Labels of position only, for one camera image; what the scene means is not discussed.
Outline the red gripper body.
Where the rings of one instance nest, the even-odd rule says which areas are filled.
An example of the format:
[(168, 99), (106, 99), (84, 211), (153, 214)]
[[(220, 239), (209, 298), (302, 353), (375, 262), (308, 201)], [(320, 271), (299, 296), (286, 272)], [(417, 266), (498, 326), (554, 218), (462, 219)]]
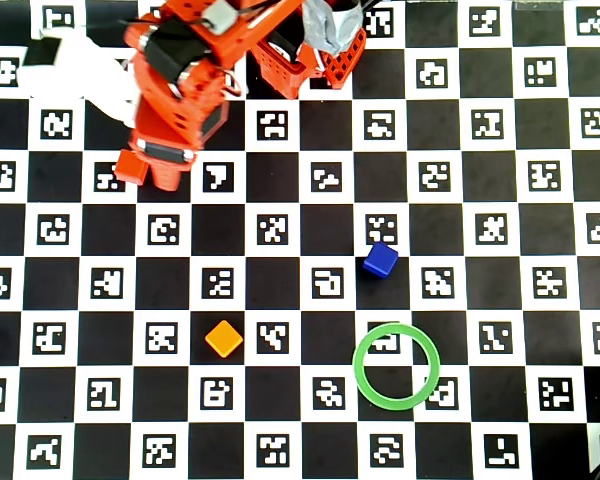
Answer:
[(224, 101), (200, 124), (201, 137), (197, 138), (194, 136), (196, 125), (183, 114), (171, 113), (164, 119), (140, 95), (135, 111), (135, 128), (129, 139), (130, 168), (146, 168), (151, 163), (165, 168), (190, 168), (197, 151), (224, 124), (227, 115), (228, 102)]

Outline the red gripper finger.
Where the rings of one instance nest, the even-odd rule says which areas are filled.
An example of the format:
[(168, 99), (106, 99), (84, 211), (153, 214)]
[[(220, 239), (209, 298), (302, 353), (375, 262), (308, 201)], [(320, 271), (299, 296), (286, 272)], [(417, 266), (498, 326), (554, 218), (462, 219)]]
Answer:
[(154, 185), (164, 191), (176, 191), (180, 185), (181, 175), (186, 171), (185, 164), (177, 164), (160, 159), (149, 162)]

